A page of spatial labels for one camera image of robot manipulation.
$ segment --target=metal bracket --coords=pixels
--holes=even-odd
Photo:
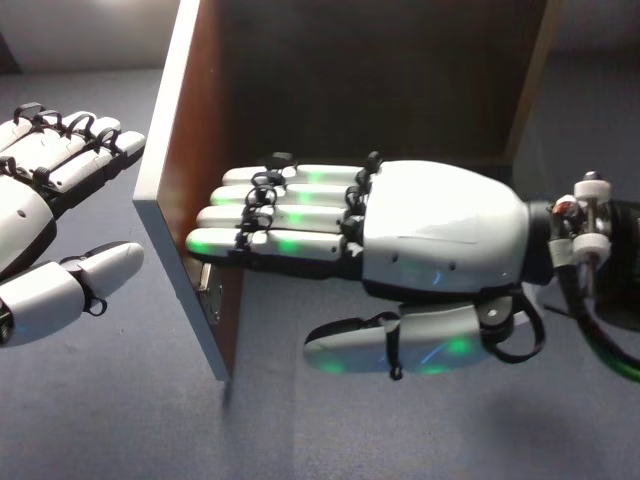
[[[222,284],[218,270],[210,263],[202,265],[197,294],[209,326],[218,325],[222,304]]]

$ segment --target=cabinet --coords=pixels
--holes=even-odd
[[[182,0],[134,203],[216,378],[242,272],[214,271],[203,308],[184,240],[223,173],[273,151],[508,166],[559,16],[559,0]]]

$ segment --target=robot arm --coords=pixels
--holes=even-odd
[[[304,346],[307,362],[321,370],[389,371],[398,380],[403,370],[436,374],[489,356],[520,363],[540,352],[544,326],[521,284],[546,285],[557,272],[552,207],[440,163],[382,162],[374,153],[364,168],[297,165],[274,154],[265,167],[227,172],[187,248],[220,267],[357,280],[370,295],[400,302],[398,312],[323,325]],[[625,236],[629,221],[597,217],[592,233],[608,228]],[[592,252],[586,219],[569,221],[565,260],[582,261]],[[637,235],[627,237],[618,238],[608,262],[618,270],[629,271],[620,252],[637,250]],[[601,270],[600,282],[610,283]],[[518,312],[529,321],[516,322]],[[514,328],[529,323],[533,349],[503,351]]]
[[[133,165],[144,144],[114,118],[63,117],[37,103],[0,125],[0,346],[48,336],[83,312],[102,315],[105,298],[140,269],[142,247],[127,242],[31,265],[56,220]]]

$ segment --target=gray wall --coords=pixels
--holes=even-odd
[[[146,133],[159,79],[157,71],[0,78],[0,117],[37,100]],[[516,168],[518,190],[557,195],[589,165],[637,199],[637,80],[620,67],[554,63]],[[519,367],[489,361],[397,384],[384,375],[328,376],[302,362],[307,332],[387,305],[341,281],[248,274],[236,378],[225,389],[131,205],[135,177],[132,168],[68,212],[46,256],[130,239],[146,248],[140,274],[104,317],[0,351],[0,478],[637,476],[638,388],[605,370],[562,318],[547,319],[547,348]],[[640,351],[640,339],[625,344]]]

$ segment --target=cabinet door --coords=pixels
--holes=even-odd
[[[242,273],[214,271],[211,306],[203,308],[197,293],[202,265],[185,252],[198,211],[233,166],[224,144],[214,6],[180,4],[133,201],[214,375],[228,381]]]

